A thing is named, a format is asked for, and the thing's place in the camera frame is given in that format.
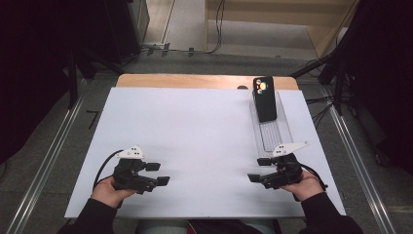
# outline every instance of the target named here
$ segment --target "table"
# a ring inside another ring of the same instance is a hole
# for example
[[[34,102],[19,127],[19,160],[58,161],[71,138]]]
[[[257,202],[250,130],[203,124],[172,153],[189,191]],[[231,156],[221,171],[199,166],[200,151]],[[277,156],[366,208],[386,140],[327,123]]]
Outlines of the table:
[[[207,21],[215,20],[221,0],[206,0]],[[224,20],[307,25],[319,58],[350,24],[358,0],[226,0]]]
[[[159,162],[170,176],[166,187],[124,201],[118,216],[131,218],[275,218],[303,216],[299,203],[283,190],[266,190],[247,174],[269,174],[256,163],[249,104],[255,76],[126,74],[105,104],[88,155],[76,182],[66,217],[76,217],[91,194],[101,163],[112,152],[136,143],[145,162]],[[315,168],[329,185],[338,211],[345,211],[302,93],[295,80],[276,77],[278,122],[288,126],[294,142],[307,140],[297,159]],[[111,160],[102,176],[113,173]]]

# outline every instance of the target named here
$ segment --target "black tripod leg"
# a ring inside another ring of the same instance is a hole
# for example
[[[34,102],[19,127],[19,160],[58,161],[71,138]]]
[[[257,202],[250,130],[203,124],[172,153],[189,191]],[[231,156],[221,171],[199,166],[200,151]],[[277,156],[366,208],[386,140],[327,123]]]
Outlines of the black tripod leg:
[[[319,83],[322,85],[330,84],[331,80],[337,74],[339,61],[337,59],[329,61],[324,69],[322,70],[321,74],[319,75]]]
[[[70,49],[69,55],[68,55],[69,93],[70,93],[70,101],[69,101],[69,107],[68,107],[69,109],[73,107],[73,105],[75,104],[79,96],[75,64],[76,63],[75,63],[74,51]]]
[[[338,68],[338,75],[337,75],[337,80],[336,80],[334,101],[333,101],[334,107],[336,108],[340,116],[343,115],[343,113],[341,112],[341,96],[343,94],[343,86],[344,86],[345,79],[346,79],[346,64],[344,61],[341,61],[340,66]]]
[[[83,77],[86,79],[93,79],[96,75],[96,69],[92,65],[91,60],[79,51],[76,51],[75,59],[79,71],[82,73]]]

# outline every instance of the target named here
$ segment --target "metal rail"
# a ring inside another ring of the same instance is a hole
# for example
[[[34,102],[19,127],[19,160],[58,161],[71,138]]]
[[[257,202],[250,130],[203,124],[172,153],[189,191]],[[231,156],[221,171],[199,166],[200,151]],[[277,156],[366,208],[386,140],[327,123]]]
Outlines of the metal rail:
[[[325,97],[332,96],[330,90],[326,86],[321,86],[321,90]],[[367,198],[368,204],[377,224],[382,233],[396,233],[392,221],[388,215],[385,205],[382,202],[379,192],[377,191],[367,169],[362,162],[362,159],[358,153],[355,142],[347,128],[346,121],[343,116],[340,116],[334,106],[330,107],[330,113],[333,117],[334,123],[340,134],[341,139],[344,142],[347,153],[349,154],[350,161],[353,164],[353,168],[356,171],[357,178],[360,182],[361,188]]]
[[[49,174],[57,159],[58,153],[60,152],[60,149],[63,146],[64,141],[66,140],[67,134],[69,133],[73,122],[76,119],[80,106],[82,105],[87,87],[87,81],[83,79],[79,87],[79,98],[75,102],[72,109],[67,111],[56,133],[56,136],[42,162],[42,165],[37,171],[36,176],[33,178],[33,181],[31,182],[29,188],[27,189],[20,202],[19,209],[16,212],[15,217],[13,218],[12,223],[9,226],[9,229],[7,230],[8,234],[22,233],[25,224],[30,218],[31,212],[33,211],[34,206],[39,199],[40,193],[42,192],[43,187],[46,184]]]

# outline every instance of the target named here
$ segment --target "black sleeve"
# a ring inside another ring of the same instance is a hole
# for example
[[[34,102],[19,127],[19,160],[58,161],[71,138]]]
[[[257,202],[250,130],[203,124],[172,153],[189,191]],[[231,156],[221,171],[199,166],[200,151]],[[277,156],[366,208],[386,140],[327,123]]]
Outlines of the black sleeve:
[[[317,194],[301,203],[307,227],[301,234],[312,233],[362,233],[358,224],[349,216],[340,215],[326,193]]]
[[[117,210],[89,199],[75,223],[64,225],[57,234],[113,234],[113,219]]]

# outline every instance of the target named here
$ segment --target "white table surface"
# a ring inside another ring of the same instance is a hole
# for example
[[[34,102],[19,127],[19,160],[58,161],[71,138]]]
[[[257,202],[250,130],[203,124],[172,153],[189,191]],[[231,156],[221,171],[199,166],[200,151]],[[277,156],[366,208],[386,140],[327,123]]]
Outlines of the white table surface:
[[[301,91],[278,91],[278,107],[298,161],[315,169],[340,214],[345,210],[319,143]],[[249,90],[112,88],[76,182],[65,217],[76,217],[92,193],[94,178],[114,151],[139,144],[144,162],[161,163],[169,184],[126,199],[118,216],[133,218],[275,218],[304,216],[300,203],[281,189],[251,183],[247,174],[266,175],[259,167]],[[118,159],[101,177],[113,173]]]

